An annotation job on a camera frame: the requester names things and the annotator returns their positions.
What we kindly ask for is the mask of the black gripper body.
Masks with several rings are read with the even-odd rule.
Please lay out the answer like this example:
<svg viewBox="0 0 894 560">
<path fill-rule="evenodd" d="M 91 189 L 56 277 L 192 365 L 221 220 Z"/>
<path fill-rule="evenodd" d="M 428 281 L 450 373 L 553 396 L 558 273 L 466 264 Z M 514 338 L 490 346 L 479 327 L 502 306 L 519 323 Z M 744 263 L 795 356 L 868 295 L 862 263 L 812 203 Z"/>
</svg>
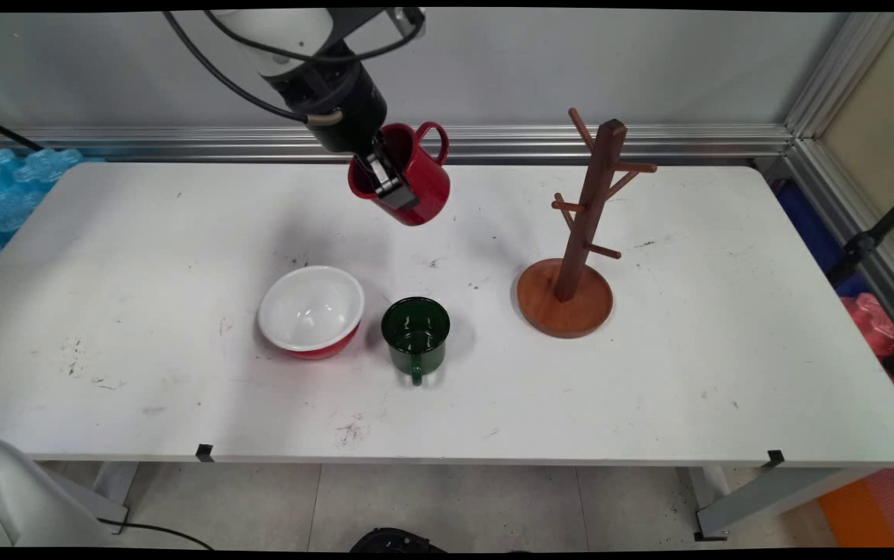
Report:
<svg viewBox="0 0 894 560">
<path fill-rule="evenodd" d="M 361 61 L 342 65 L 306 63 L 290 73 L 274 75 L 270 86 L 295 113 L 318 117 L 342 114 L 336 124 L 307 125 L 329 152 L 374 152 L 374 139 L 387 117 L 387 103 Z"/>
</svg>

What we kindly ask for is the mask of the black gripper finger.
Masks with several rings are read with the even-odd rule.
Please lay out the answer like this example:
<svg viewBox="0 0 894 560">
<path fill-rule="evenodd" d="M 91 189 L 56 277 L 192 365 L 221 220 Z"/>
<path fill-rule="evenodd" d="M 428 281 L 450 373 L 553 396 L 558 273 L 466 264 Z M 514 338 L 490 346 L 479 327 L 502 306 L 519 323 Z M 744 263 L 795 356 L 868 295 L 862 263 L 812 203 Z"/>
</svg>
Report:
<svg viewBox="0 0 894 560">
<path fill-rule="evenodd" d="M 372 150 L 366 157 L 354 155 L 354 192 L 390 210 L 412 209 L 419 204 L 418 195 L 386 150 Z"/>
<path fill-rule="evenodd" d="M 379 130 L 373 141 L 372 175 L 377 180 L 406 177 L 410 134 L 405 130 Z"/>
</svg>

